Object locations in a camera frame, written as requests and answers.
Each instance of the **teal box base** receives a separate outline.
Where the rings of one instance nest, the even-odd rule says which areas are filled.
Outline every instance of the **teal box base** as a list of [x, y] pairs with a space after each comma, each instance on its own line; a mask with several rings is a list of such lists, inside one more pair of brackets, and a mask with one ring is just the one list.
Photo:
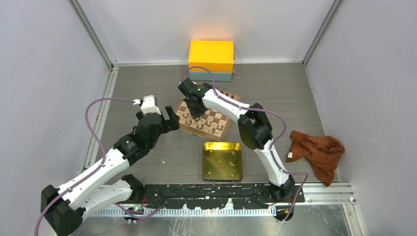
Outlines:
[[[216, 81], [232, 81], [232, 73], [230, 72], [212, 72]], [[212, 81], [210, 74], [205, 71], [190, 71], [191, 80]]]

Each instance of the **cable clip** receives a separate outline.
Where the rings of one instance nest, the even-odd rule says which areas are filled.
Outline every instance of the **cable clip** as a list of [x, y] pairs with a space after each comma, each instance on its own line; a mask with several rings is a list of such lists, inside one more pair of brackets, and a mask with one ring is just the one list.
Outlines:
[[133, 105], [140, 105], [141, 104], [140, 99], [135, 99], [133, 101], [134, 101]]

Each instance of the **white wall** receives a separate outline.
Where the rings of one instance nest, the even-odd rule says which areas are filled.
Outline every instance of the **white wall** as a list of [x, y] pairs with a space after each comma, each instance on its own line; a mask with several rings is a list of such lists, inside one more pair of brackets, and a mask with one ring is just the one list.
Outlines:
[[302, 61], [333, 0], [83, 0], [119, 63], [186, 62], [192, 39], [232, 40], [236, 62]]
[[0, 28], [0, 235], [33, 235], [41, 190], [79, 170], [109, 70], [66, 0], [2, 0]]
[[417, 2], [347, 0], [307, 66], [369, 235], [415, 235]]

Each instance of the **orange box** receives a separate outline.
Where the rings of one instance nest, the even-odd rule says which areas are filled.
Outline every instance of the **orange box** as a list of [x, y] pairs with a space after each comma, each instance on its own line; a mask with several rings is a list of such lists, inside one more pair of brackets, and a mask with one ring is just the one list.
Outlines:
[[[204, 66], [211, 72], [233, 72], [233, 41], [192, 40], [188, 66]], [[205, 71], [193, 68], [191, 71]]]

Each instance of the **red wire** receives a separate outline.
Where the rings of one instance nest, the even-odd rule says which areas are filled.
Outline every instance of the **red wire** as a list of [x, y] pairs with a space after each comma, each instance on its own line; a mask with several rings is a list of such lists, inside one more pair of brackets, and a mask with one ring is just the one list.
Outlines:
[[144, 199], [142, 201], [142, 209], [144, 208], [145, 201], [146, 201], [146, 193], [144, 194]]

